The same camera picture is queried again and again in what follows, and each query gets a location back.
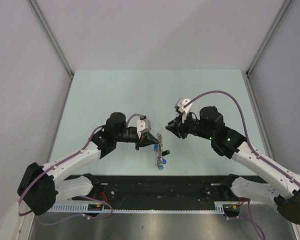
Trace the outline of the round metal keyring organiser disc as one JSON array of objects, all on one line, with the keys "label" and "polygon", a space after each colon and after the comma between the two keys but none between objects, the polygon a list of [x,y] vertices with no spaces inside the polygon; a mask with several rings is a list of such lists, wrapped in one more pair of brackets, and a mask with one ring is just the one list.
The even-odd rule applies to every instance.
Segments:
[{"label": "round metal keyring organiser disc", "polygon": [[156,152],[155,166],[158,170],[163,170],[165,165],[167,164],[167,160],[165,157],[170,154],[169,150],[164,150],[163,147],[163,136],[161,133],[157,133],[158,143],[154,145],[153,150]]}]

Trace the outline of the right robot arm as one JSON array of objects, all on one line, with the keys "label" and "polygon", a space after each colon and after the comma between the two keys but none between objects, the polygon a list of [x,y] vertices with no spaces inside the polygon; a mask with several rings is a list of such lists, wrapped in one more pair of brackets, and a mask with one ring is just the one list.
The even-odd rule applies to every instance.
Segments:
[{"label": "right robot arm", "polygon": [[247,137],[227,127],[216,107],[202,108],[198,119],[181,113],[165,128],[180,139],[194,135],[209,140],[219,156],[247,167],[265,181],[253,182],[230,174],[220,188],[225,200],[252,199],[275,208],[286,220],[300,225],[300,175],[263,155]]}]

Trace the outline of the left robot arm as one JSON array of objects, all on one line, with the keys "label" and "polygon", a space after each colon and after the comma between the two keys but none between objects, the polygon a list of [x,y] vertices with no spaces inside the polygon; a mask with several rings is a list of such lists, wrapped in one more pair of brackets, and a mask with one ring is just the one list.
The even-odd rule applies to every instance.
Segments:
[{"label": "left robot arm", "polygon": [[25,203],[30,212],[40,216],[55,203],[74,197],[97,199],[101,188],[92,174],[87,173],[74,179],[68,177],[114,151],[117,143],[133,143],[136,150],[159,143],[150,132],[151,122],[146,116],[140,115],[136,126],[129,126],[128,123],[123,113],[114,112],[104,125],[92,131],[87,142],[78,150],[43,165],[36,162],[30,164],[17,189],[18,203]]}]

